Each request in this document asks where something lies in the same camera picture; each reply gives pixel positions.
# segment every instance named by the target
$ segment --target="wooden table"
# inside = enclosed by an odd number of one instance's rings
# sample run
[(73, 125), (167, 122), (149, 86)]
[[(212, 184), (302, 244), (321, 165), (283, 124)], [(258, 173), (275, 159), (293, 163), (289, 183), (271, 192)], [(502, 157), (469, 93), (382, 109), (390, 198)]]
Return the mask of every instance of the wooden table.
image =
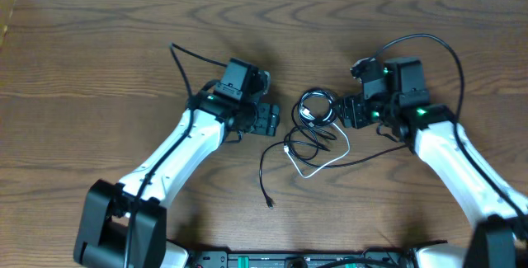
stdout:
[[(471, 229), (427, 165), (400, 150), (301, 179), (280, 148), (289, 113), (309, 87), (358, 92), (348, 71), (401, 35), (447, 40), (464, 65), (461, 122), (482, 155), (528, 193), (527, 0), (18, 0), (0, 56), (0, 266), (75, 266), (84, 196), (116, 182), (169, 135), (186, 99), (167, 49), (239, 57), (272, 77), (275, 138), (223, 145), (170, 209), (168, 237), (232, 250), (350, 251), (428, 239), (465, 245)], [(455, 107), (450, 56), (413, 40), (385, 57), (416, 55), (435, 102)], [(223, 69), (181, 56), (193, 90)], [(394, 144), (374, 127), (347, 131), (352, 161)], [(332, 145), (333, 154), (344, 142)]]

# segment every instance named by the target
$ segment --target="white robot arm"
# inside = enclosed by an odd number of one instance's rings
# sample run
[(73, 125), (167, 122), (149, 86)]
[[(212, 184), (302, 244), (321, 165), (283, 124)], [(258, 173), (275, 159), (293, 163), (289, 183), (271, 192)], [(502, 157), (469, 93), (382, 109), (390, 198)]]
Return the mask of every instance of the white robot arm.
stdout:
[[(160, 206), (168, 209), (176, 194), (189, 179), (196, 167), (210, 153), (216, 150), (224, 140), (224, 123), (217, 121), (216, 116), (203, 110), (194, 110), (194, 120), (190, 134), (160, 165), (145, 188), (142, 200), (154, 198)], [(131, 195), (138, 193), (145, 173), (148, 172), (161, 156), (183, 135), (189, 125), (190, 110), (186, 110), (174, 132), (141, 166), (130, 174), (119, 179), (125, 185), (123, 191)]]
[[(528, 214), (526, 196), (513, 189), (493, 170), (471, 144), (460, 124), (457, 128), (472, 159), (501, 188), (502, 192), (521, 208), (524, 214)], [(427, 129), (419, 130), (415, 139), (415, 152), (442, 179), (473, 228), (492, 215), (498, 215), (503, 219), (517, 216), (514, 209), (492, 189), (460, 151), (453, 135), (452, 122), (430, 124)], [(416, 260), (420, 268), (462, 268), (467, 251), (466, 248), (448, 243), (432, 245), (419, 249)]]

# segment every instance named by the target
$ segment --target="white cable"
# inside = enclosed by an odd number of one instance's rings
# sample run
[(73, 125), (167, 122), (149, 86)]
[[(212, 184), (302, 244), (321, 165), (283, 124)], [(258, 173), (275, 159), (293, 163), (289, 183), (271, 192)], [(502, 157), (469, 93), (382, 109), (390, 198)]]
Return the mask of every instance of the white cable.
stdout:
[(350, 142), (348, 141), (348, 137), (347, 137), (347, 135), (345, 134), (345, 132), (343, 132), (343, 131), (342, 131), (342, 130), (336, 125), (336, 123), (332, 123), (332, 125), (333, 125), (337, 130), (339, 130), (339, 132), (341, 132), (341, 134), (343, 134), (343, 136), (345, 136), (345, 139), (346, 139), (346, 145), (348, 146), (348, 149), (347, 149), (347, 151), (346, 151), (343, 155), (341, 155), (340, 157), (337, 157), (337, 158), (333, 159), (332, 161), (328, 161), (328, 162), (324, 163), (321, 167), (315, 169), (314, 172), (310, 173), (310, 174), (307, 175), (307, 176), (304, 175), (303, 172), (301, 172), (301, 170), (297, 167), (297, 163), (295, 163), (294, 159), (293, 159), (293, 158), (291, 157), (291, 155), (290, 155), (290, 149), (288, 148), (288, 145), (285, 145), (285, 146), (284, 146), (284, 151), (285, 151), (286, 155), (288, 155), (288, 158), (290, 158), (291, 162), (294, 163), (295, 169), (297, 169), (297, 172), (298, 172), (303, 178), (310, 178), (310, 177), (314, 176), (315, 173), (317, 173), (319, 170), (325, 168), (327, 165), (330, 165), (330, 164), (332, 164), (332, 163), (335, 162), (335, 161), (338, 161), (338, 160), (344, 158), (344, 157), (350, 152)]

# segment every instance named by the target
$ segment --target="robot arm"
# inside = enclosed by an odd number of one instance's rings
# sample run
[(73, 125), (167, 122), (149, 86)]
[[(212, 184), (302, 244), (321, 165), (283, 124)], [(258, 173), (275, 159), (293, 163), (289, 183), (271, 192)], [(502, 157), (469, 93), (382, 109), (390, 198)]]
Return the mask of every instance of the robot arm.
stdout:
[[(364, 59), (351, 72), (361, 81), (363, 92), (344, 96), (334, 106), (342, 124), (360, 129), (377, 122), (390, 127), (442, 179), (474, 228), (468, 250), (449, 245), (425, 247), (416, 251), (417, 266), (514, 266), (513, 235), (528, 239), (528, 198), (491, 168), (446, 106), (430, 103), (420, 60), (389, 59), (382, 66), (375, 59)], [(455, 125), (467, 155), (455, 140)]]
[[(180, 123), (150, 158), (115, 185), (99, 180), (92, 186), (84, 203), (73, 259), (86, 267), (122, 267), (129, 231), (133, 267), (182, 267), (188, 254), (166, 240), (167, 208), (196, 167), (229, 132), (275, 135), (279, 106), (260, 102), (269, 86), (268, 72), (231, 59), (221, 81), (211, 81), (189, 99)], [(189, 134), (180, 140), (189, 125)], [(145, 174), (156, 164), (136, 203)], [(133, 209), (137, 212), (131, 230), (112, 220), (128, 216)]]
[[(525, 214), (528, 214), (528, 199), (508, 185), (489, 166), (468, 140), (461, 125), (458, 125), (458, 130), (473, 160)], [(516, 216), (512, 207), (498, 196), (460, 151), (453, 135), (453, 123), (450, 121), (430, 124), (426, 129), (418, 130), (414, 150), (442, 179), (473, 228), (494, 214), (504, 219)]]
[(164, 155), (167, 150), (182, 136), (189, 125), (189, 114), (194, 112), (193, 127), (183, 142), (165, 159), (145, 188), (142, 200), (154, 198), (160, 206), (168, 209), (178, 191), (189, 179), (196, 167), (210, 153), (216, 150), (224, 139), (224, 123), (202, 110), (186, 110), (174, 132), (141, 166), (130, 174), (119, 179), (125, 185), (123, 191), (136, 195), (144, 175)]

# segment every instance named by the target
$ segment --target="cable connector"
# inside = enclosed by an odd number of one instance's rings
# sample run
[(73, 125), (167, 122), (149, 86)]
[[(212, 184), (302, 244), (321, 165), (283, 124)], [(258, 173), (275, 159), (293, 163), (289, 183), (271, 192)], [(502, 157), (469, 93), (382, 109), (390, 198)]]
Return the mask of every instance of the cable connector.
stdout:
[(310, 109), (308, 109), (308, 107), (302, 106), (300, 108), (300, 113), (303, 114), (309, 120), (315, 119), (312, 113), (310, 112)]
[(273, 209), (273, 205), (275, 204), (275, 201), (270, 196), (266, 196), (266, 204), (269, 209)]

